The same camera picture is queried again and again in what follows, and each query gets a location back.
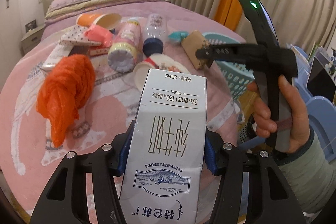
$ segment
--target orange plastic bag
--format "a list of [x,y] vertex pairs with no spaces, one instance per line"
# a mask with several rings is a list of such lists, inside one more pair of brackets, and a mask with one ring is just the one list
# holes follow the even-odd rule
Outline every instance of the orange plastic bag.
[[62,58],[46,77],[37,95],[36,111],[50,120],[55,147],[62,145],[68,126],[79,119],[78,109],[89,99],[95,78],[90,59],[80,54]]

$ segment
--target blue plastic basket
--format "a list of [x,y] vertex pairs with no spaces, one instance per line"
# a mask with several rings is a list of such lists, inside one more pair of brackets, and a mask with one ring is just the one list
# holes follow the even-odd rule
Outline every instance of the blue plastic basket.
[[[206,32],[203,36],[212,45],[239,43],[220,33]],[[253,70],[247,70],[245,65],[238,63],[224,61],[216,61],[216,63],[227,81],[233,99],[238,99],[245,92],[246,86],[254,81]]]

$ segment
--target blue bottle cap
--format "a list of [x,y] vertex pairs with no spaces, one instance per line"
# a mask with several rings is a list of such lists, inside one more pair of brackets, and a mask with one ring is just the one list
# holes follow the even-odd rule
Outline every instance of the blue bottle cap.
[[142,51],[146,57],[154,53],[161,54],[163,53],[163,42],[156,37],[147,38],[143,43]]

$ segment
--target bed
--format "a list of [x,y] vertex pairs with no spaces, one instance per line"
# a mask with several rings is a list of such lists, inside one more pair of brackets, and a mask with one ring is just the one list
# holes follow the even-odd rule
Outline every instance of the bed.
[[[44,13],[54,0],[43,0]],[[41,43],[24,56],[13,69],[0,95],[0,164],[13,194],[21,206],[32,213],[45,184],[67,151],[90,153],[123,133],[134,119],[140,92],[135,88],[132,73],[120,74],[110,69],[106,56],[91,61],[96,82],[91,98],[80,110],[80,119],[69,128],[62,147],[55,149],[50,140],[50,123],[35,111],[36,95],[45,79],[40,67],[55,44],[76,23],[82,12],[119,13],[123,20],[136,16],[143,27],[150,13],[167,18],[168,31],[217,32],[238,41],[243,39],[224,26],[173,5],[167,0],[122,0],[94,3],[77,10],[46,19],[47,27]],[[208,127],[221,134],[224,141],[236,143],[236,114],[229,88],[219,68],[196,71],[180,45],[167,43],[164,53],[183,64],[192,74],[208,78]],[[91,178],[88,176],[87,200],[90,219],[95,220]],[[219,181],[204,168],[201,177],[197,223],[211,213]],[[120,191],[121,179],[116,181]]]

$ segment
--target orange cup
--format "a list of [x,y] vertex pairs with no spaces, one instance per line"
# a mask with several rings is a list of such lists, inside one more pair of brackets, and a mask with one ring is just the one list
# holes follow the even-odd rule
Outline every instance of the orange cup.
[[77,25],[83,27],[90,27],[96,24],[108,30],[116,28],[121,22],[121,15],[119,14],[81,14],[76,21]]

